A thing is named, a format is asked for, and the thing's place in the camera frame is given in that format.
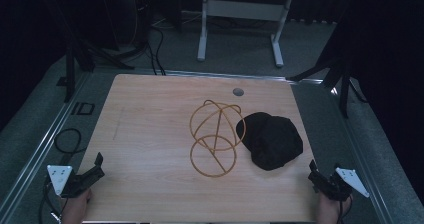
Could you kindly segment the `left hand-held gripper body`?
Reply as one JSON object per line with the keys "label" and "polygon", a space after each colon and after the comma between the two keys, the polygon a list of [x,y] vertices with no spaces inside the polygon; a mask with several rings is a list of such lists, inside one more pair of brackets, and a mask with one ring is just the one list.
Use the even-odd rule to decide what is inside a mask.
{"label": "left hand-held gripper body", "polygon": [[85,173],[76,175],[72,166],[48,165],[47,172],[54,192],[62,198],[75,198],[92,185],[85,183]]}

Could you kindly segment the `silver metal floor rail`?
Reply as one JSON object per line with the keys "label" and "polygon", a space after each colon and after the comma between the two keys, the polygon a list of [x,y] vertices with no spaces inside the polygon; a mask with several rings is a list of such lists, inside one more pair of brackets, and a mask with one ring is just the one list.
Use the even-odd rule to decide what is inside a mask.
{"label": "silver metal floor rail", "polygon": [[66,89],[56,84],[59,76],[47,75],[0,131],[0,224],[6,224],[19,205],[89,76],[78,74],[75,90],[67,97]]}

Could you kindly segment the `black cap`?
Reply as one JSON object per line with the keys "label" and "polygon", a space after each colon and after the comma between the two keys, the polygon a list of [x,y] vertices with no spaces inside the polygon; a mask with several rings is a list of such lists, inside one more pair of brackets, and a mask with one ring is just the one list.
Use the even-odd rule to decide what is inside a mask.
{"label": "black cap", "polygon": [[303,141],[286,117],[253,113],[237,123],[236,133],[252,162],[266,171],[283,167],[303,153]]}

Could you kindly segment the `gold wire hat stand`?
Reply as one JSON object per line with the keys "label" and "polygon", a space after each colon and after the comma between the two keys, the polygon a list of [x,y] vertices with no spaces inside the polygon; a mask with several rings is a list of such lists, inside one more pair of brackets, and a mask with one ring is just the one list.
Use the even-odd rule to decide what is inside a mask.
{"label": "gold wire hat stand", "polygon": [[194,139],[189,158],[198,173],[218,178],[233,170],[238,159],[237,147],[247,131],[239,105],[204,101],[192,113],[189,131]]}

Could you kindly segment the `person's right hand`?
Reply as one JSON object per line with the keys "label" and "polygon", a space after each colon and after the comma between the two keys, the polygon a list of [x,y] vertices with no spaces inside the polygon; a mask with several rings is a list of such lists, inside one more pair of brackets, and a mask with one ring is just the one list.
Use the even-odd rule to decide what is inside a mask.
{"label": "person's right hand", "polygon": [[316,209],[316,224],[342,224],[342,219],[351,209],[353,196],[345,201],[335,201],[326,195],[318,193],[318,204]]}

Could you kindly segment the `white metal desk frame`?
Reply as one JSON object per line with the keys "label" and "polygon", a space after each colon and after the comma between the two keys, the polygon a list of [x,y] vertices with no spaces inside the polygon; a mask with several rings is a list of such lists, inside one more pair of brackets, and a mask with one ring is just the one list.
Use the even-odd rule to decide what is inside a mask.
{"label": "white metal desk frame", "polygon": [[271,48],[275,65],[284,65],[280,48],[280,38],[291,7],[292,0],[285,0],[283,5],[237,2],[228,0],[202,0],[201,32],[198,44],[197,60],[206,59],[207,49],[207,18],[225,17],[251,19],[260,21],[274,21],[278,23],[277,30],[270,36]]}

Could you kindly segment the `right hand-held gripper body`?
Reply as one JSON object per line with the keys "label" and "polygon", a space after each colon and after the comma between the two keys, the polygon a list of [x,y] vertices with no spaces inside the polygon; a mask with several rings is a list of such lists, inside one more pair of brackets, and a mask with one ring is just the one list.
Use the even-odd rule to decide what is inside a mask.
{"label": "right hand-held gripper body", "polygon": [[319,192],[331,200],[345,201],[353,190],[356,190],[366,198],[370,197],[370,193],[354,169],[336,167],[335,172],[329,177],[325,177],[320,172],[318,175],[320,176]]}

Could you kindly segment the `black tripod stand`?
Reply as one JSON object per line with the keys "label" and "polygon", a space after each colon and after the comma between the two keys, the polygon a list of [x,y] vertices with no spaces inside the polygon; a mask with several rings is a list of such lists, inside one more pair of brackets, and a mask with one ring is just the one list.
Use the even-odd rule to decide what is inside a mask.
{"label": "black tripod stand", "polygon": [[54,0],[56,8],[55,18],[66,41],[66,76],[60,79],[60,84],[66,87],[65,103],[68,103],[75,93],[75,62],[83,71],[92,72],[95,63],[92,59],[94,54],[99,55],[106,62],[121,69],[131,69],[117,58],[112,57],[102,50],[102,36],[111,35],[111,29],[107,29],[100,21],[100,30],[95,31],[94,21],[90,20],[90,14],[98,20],[100,14],[106,15],[106,9],[95,8],[96,1],[100,0]]}
{"label": "black tripod stand", "polygon": [[287,77],[287,80],[299,82],[327,69],[328,72],[321,84],[327,89],[332,89],[341,83],[339,110],[347,118],[347,101],[354,63],[364,51],[363,34],[364,26],[352,16],[344,14],[325,44],[316,64],[300,74]]}

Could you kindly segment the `person's left hand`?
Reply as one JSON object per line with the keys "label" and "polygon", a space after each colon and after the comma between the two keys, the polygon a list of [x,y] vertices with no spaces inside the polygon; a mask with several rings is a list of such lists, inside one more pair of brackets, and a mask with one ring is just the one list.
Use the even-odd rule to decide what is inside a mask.
{"label": "person's left hand", "polygon": [[91,197],[92,191],[88,189],[78,197],[68,199],[63,206],[62,224],[82,224]]}

